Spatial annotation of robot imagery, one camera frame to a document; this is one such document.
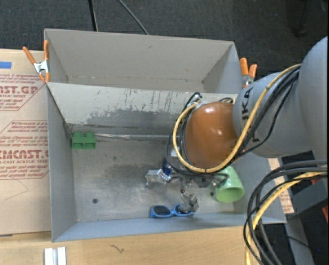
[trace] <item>cardboard box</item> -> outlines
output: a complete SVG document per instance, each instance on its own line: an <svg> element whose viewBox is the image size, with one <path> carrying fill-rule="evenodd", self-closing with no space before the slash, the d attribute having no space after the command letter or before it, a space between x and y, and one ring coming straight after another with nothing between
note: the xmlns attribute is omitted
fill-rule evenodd
<svg viewBox="0 0 329 265"><path fill-rule="evenodd" d="M0 235L50 231L47 151L46 86L22 50L0 49Z"/></svg>
<svg viewBox="0 0 329 265"><path fill-rule="evenodd" d="M246 190L238 202L190 186L199 202L191 218L149 218L151 206L182 201L178 183L148 188L145 180L161 167L166 138L194 92L214 101L241 90L233 42L55 29L45 38L53 241L243 225L248 198L270 171L265 158L234 164ZM72 149L73 132L95 133L96 148ZM263 220L284 221L281 204Z"/></svg>

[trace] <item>metal bracket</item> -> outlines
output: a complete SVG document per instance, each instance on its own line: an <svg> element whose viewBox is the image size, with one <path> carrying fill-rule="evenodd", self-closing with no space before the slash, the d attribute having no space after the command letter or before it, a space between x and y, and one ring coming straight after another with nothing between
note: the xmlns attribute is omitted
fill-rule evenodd
<svg viewBox="0 0 329 265"><path fill-rule="evenodd" d="M44 265L66 265L66 247L46 248L43 255Z"/></svg>

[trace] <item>black cable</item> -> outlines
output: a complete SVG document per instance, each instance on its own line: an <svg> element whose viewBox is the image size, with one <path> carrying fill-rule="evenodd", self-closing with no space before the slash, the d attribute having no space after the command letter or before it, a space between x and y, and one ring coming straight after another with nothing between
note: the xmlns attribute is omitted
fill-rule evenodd
<svg viewBox="0 0 329 265"><path fill-rule="evenodd" d="M272 193L272 191L274 189L276 189L277 187L275 187L273 190L271 190L264 199L260 200L260 194L261 194L261 190L263 189L264 185L266 185L269 181L273 180L275 177L280 177L280 176L284 176L288 173L292 174L292 173L304 173L306 171L309 171L311 169L306 169L306 168L299 168L296 169L298 167L309 167L310 165L315 165L315 164L325 164L325 161L306 161L306 162L295 162L295 163L291 163L291 164L287 164L285 166L281 166L279 168L276 168L275 170L271 171L269 174L267 174L263 180L260 182L260 184L258 186L256 186L256 188L254 189L254 191L251 194L251 197L248 201L248 207L247 207L247 211L250 215L252 215L252 213L254 213L259 205L261 205L261 203L263 203L265 201L265 199ZM257 195L257 202L256 202L256 207L252 210L252 203L254 200L254 196Z"/></svg>
<svg viewBox="0 0 329 265"><path fill-rule="evenodd" d="M275 186L273 189L271 189L269 191L269 193L264 197L264 199L262 199L258 205L256 205L256 207L248 214L247 216L247 219L246 219L246 222L243 226L243 238L245 240L245 243L247 245L247 248L251 251L251 253L254 255L255 259L260 263L262 264L262 261L259 259L259 257L256 255L256 253L254 252L253 248L249 245L249 242L248 242L248 239L247 239L247 236L246 236L246 227L247 225L250 227L250 234L251 234L251 237L253 239L253 241L255 242L258 250L260 251L260 253L262 254L262 256L266 259L267 262L269 262L269 264L274 264L270 258L266 255L265 251L263 250L263 248L261 247L261 245L259 244L259 240L258 238L256 237L255 233L254 233L254 230L252 228L252 220L251 220L251 216L253 215L253 213L258 210L258 208L261 206L261 204L264 203L264 201L279 187L281 187L282 185L286 184L286 183L290 183L292 181L305 181L305 180L313 180L315 178L321 178L321 177L327 177L327 175L316 175L316 176L313 176L313 177L309 177L309 178L298 178L298 179L291 179L291 180L288 180L288 181L285 181L277 186Z"/></svg>
<svg viewBox="0 0 329 265"><path fill-rule="evenodd" d="M291 168L294 168L294 167L306 167L306 166L309 166L309 165L317 165L317 164L323 164L324 165L325 163L326 163L326 161L306 161L306 162L297 162L297 163L292 163L292 164L287 164L285 166L281 166L281 167L279 167L279 168L271 171L269 174L267 174L265 176L265 178L261 181L261 183L253 191L253 193L252 193L252 195L251 195L251 197L249 199L249 202L248 202L248 209L247 209L248 217L247 217L247 220L246 220L244 229L246 231L246 225L248 223L248 225L250 227L251 236L252 236L255 244L257 245L257 248L262 252L263 257L268 262L272 262L272 261L269 259L269 257L266 256L266 254L264 253L264 250L260 246L259 241L258 241L258 239L255 236L255 233L254 233L254 230L253 230L253 227L252 227L252 220L250 219L250 217L259 208L259 206L272 194L272 192L275 191L279 186L281 186L281 185L283 185L285 183L291 182L291 181L295 181L295 180L299 180L300 181L301 178L292 179L292 180L286 181L286 182L284 182L284 183L282 183L282 184L274 187L267 195L265 195L265 197L262 200L260 200L261 190L263 189L263 187L264 187L265 184L267 184L269 181L273 180L276 177L285 176L285 175L291 175L291 174L301 174L301 173L305 173L305 172L308 172L308 171L326 172L327 170L325 168L317 168L317 167L291 169ZM315 177L311 177L311 178L303 178L302 180L306 180L306 179L311 180L311 179L314 179L316 177L321 177L321 175L318 175L318 176L315 176ZM256 207L253 210L251 210L252 203L253 203L253 200L254 200L254 196L257 197L256 198ZM268 247L269 253L274 256L272 247L271 247L271 245L270 245L270 243L268 241L268 238L267 238L267 235L265 233L264 228L261 227L260 230L261 230L261 233L262 233L263 237L265 236L264 242L265 242L265 244Z"/></svg>
<svg viewBox="0 0 329 265"><path fill-rule="evenodd" d="M282 101L280 102L280 105L279 105L277 111L276 111L275 114L274 114L274 117L273 117L273 120L272 120L272 123L271 123L270 129L269 129L268 134L267 134L267 136L265 137L265 139L262 140L262 141L261 141L260 143L258 143L257 145L254 145L254 146L251 147L250 149L246 150L246 151L240 151L240 152L238 151L238 154L237 154L235 157L233 157L233 159L232 159L228 164L231 164L233 161L237 160L238 158L242 157L243 155L245 155L245 154L247 154L247 153L253 151L254 149L256 149L256 148L258 148L258 147L260 147L261 145L263 145L263 144L264 144L264 143L270 138L270 136L271 136L271 134L272 134L272 132L273 132L273 129L274 129L274 126L275 126L275 123L276 123L277 117L278 117L278 115L279 115L279 113L280 113L280 111L281 111L281 109L282 109L282 107L283 107L285 101L287 100L288 95L290 94L290 92L291 92L291 90L292 90L293 83L294 83L296 80L297 80L297 78L294 77L293 79L291 79L291 80L288 82L288 85L290 85L289 90L286 92L284 98L283 98ZM252 126L252 128L251 128L251 131L249 132L248 137L245 138L245 140L244 140L244 141L246 141L246 142L245 142L244 144L242 144L242 147L240 148L240 150L241 150L242 148L244 148L244 147L248 144L248 141L247 141L247 140L250 140L250 139L252 138L253 134L255 133L255 131L256 131L257 128L258 128L258 125L260 124L260 122L262 121L263 117L265 116L265 113L266 113L266 112L263 112L263 113L261 114L261 116L259 116L259 118L257 119L257 121L253 124L253 126Z"/></svg>
<svg viewBox="0 0 329 265"><path fill-rule="evenodd" d="M127 10L127 12L133 17L133 19L137 22L137 24L141 27L141 29L149 35L148 31L145 29L145 27L141 24L141 22L137 19L137 17L133 14L133 12L125 5L125 3L122 0L118 0L119 3Z"/></svg>
<svg viewBox="0 0 329 265"><path fill-rule="evenodd" d="M94 10L93 10L92 0L88 0L88 7L89 7L90 14L91 14L93 31L98 31L98 26L97 26L96 17L95 17Z"/></svg>
<svg viewBox="0 0 329 265"><path fill-rule="evenodd" d="M239 153L242 151L242 149L244 149L248 145L249 141L251 140L251 138L254 136L254 133L258 129L259 124L263 120L268 109L271 107L271 105L274 103L274 101L281 95L281 93L285 92L286 88L288 88L288 87L289 87L289 90L288 90L287 94L290 93L293 83L297 80L297 78L299 76L298 74L299 74L299 67L293 69L288 74L286 74L285 77L277 84L277 87L273 90L273 92L269 96L268 100L266 101L265 105L262 108L261 113L256 117L254 124L250 128L250 131L248 132L246 138L243 140L242 146L240 147L240 150L238 151ZM261 144L263 144L268 139L269 136L267 136L263 142L259 143L258 146L261 146Z"/></svg>
<svg viewBox="0 0 329 265"><path fill-rule="evenodd" d="M270 196L271 191L262 200L260 200L261 191L262 191L264 185L266 185L269 181L271 181L277 177L287 176L287 175L292 175L292 174L302 174L302 173L309 172L309 171L326 172L326 169L322 168L322 167L319 167L319 168L318 167L309 167L309 168L290 169L290 170L284 171L283 173L271 174L270 176L268 176L267 178L262 180L261 183L253 191L253 193L248 201L248 210L247 211L250 212L250 210L251 210L254 196L256 196L256 207L253 210L251 210L251 213L254 213L259 208L259 205L261 205L261 203L263 203L267 199L267 197ZM261 230L261 233L266 236L264 228L261 228L260 230ZM266 236L266 240L264 239L264 241L267 245L269 244L267 236Z"/></svg>

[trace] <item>metal rod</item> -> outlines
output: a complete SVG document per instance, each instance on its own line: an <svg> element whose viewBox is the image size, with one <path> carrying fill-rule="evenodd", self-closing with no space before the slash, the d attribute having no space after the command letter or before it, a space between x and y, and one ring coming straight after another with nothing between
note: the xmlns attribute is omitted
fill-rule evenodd
<svg viewBox="0 0 329 265"><path fill-rule="evenodd" d="M95 13L93 10L92 0L88 0L88 6L89 6L90 14L91 14L91 19L92 19L93 31L98 31L98 26L97 26L97 22L96 22Z"/></svg>

